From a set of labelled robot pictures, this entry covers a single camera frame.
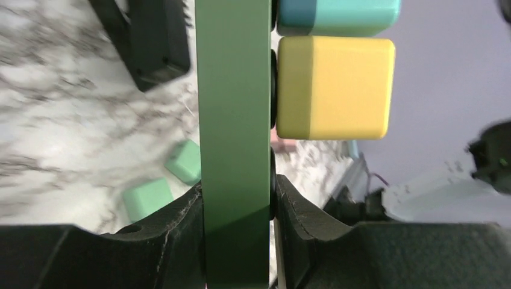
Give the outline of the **yellow plug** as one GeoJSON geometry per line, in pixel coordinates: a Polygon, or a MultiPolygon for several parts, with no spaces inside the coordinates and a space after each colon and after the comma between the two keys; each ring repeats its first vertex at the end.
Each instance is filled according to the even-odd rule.
{"type": "Polygon", "coordinates": [[[389,126],[395,53],[389,39],[283,37],[278,46],[278,136],[383,138],[389,126]]]}

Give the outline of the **green plug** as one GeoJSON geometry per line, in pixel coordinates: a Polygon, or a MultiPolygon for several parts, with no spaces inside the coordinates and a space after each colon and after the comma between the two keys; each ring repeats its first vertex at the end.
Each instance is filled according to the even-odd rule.
{"type": "Polygon", "coordinates": [[[122,193],[131,222],[137,222],[173,201],[166,179],[159,178],[131,187],[122,193]]]}
{"type": "Polygon", "coordinates": [[[181,182],[193,186],[201,179],[200,147],[193,140],[186,139],[176,144],[165,168],[181,182]]]}

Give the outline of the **green power strip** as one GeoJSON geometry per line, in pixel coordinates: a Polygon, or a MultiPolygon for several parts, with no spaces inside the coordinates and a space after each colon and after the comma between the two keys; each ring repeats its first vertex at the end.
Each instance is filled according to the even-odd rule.
{"type": "Polygon", "coordinates": [[[209,288],[267,288],[271,3],[195,2],[209,288]]]}

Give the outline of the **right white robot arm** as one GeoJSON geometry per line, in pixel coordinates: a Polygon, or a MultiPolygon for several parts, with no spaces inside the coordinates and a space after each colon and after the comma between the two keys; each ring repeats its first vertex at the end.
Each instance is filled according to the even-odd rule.
{"type": "Polygon", "coordinates": [[[437,169],[399,185],[369,191],[363,157],[354,161],[324,210],[353,225],[360,221],[485,222],[510,227],[510,121],[483,130],[466,151],[437,169]]]}

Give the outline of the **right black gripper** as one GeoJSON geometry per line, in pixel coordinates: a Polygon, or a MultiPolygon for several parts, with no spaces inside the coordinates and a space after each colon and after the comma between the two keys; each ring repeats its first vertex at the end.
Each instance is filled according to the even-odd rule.
{"type": "Polygon", "coordinates": [[[470,143],[475,170],[471,177],[491,185],[502,194],[510,194],[510,121],[496,123],[470,143]]]}

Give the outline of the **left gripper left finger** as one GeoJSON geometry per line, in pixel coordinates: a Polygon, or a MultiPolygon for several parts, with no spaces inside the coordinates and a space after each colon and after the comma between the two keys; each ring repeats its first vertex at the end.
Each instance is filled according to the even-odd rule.
{"type": "Polygon", "coordinates": [[[204,288],[199,184],[115,234],[1,226],[2,288],[204,288]]]}

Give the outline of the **black power strip middle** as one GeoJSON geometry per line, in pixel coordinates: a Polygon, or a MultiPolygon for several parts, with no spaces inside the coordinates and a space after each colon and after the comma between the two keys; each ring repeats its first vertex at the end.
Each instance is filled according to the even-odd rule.
{"type": "Polygon", "coordinates": [[[184,1],[128,1],[126,14],[114,0],[89,3],[141,92],[189,72],[190,18],[184,1]]]}

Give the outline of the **pink plug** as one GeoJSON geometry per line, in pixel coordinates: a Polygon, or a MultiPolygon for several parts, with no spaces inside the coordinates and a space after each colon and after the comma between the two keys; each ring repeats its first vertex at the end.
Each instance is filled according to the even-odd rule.
{"type": "Polygon", "coordinates": [[[293,139],[280,138],[275,128],[271,129],[270,144],[276,154],[291,153],[296,151],[297,141],[293,139]]]}

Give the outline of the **blue plug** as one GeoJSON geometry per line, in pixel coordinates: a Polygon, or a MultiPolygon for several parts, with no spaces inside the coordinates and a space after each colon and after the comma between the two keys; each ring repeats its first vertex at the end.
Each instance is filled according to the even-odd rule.
{"type": "Polygon", "coordinates": [[[391,27],[400,0],[285,0],[278,5],[281,36],[372,37],[391,27]]]}

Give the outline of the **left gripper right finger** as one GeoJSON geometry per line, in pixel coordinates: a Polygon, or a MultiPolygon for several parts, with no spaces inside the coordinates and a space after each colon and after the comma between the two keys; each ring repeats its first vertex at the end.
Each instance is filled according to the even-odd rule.
{"type": "Polygon", "coordinates": [[[348,226],[277,176],[280,288],[509,288],[510,231],[484,223],[348,226]]]}

